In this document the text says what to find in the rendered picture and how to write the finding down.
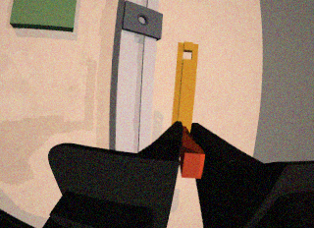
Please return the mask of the grey metal rail with slot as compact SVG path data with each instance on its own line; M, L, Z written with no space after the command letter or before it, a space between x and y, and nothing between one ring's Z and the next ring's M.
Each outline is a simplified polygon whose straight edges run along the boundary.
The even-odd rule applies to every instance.
M150 145L162 16L158 0L118 0L111 56L109 149L139 153Z

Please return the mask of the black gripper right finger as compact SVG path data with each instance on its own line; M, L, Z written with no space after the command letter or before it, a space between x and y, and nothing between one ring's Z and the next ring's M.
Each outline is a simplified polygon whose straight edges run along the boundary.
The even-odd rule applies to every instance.
M203 228L254 228L283 194L314 190L314 161L263 162L192 123L193 140L204 150L196 181Z

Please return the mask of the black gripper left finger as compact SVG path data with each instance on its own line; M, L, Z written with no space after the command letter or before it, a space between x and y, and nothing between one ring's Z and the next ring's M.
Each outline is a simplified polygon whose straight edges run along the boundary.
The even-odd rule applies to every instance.
M64 142L48 150L62 194L154 209L153 228L166 228L180 170L182 122L174 122L139 153Z

